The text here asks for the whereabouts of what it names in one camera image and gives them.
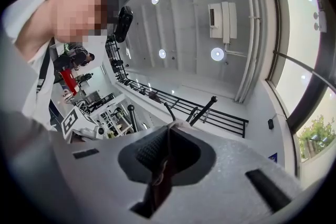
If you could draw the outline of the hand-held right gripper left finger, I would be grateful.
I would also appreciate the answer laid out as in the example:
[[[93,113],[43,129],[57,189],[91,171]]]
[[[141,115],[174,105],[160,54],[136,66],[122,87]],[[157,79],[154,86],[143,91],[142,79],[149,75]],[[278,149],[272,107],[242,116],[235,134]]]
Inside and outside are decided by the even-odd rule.
[[[52,186],[52,216],[59,223],[168,223],[162,201],[169,193],[158,178],[155,144],[167,128],[122,138],[67,143],[52,133],[57,169]]]

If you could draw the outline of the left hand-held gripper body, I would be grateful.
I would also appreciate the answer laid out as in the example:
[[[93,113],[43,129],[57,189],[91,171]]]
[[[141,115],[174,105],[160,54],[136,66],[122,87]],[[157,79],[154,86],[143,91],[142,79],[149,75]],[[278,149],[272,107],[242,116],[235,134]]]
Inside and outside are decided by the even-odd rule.
[[[105,137],[105,129],[76,106],[64,118],[61,128],[66,142],[73,142],[75,136],[84,138],[84,141],[102,140]]]

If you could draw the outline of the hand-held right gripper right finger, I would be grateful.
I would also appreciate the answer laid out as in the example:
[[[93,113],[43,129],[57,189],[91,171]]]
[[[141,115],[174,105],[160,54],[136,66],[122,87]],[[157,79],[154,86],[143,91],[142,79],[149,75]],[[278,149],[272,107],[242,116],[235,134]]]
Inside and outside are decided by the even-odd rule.
[[[260,169],[290,199],[302,192],[296,178],[241,139],[186,127],[180,130],[209,144],[216,153],[216,161],[197,184],[172,188],[154,214],[156,222],[263,223],[272,213],[246,177],[250,170]]]

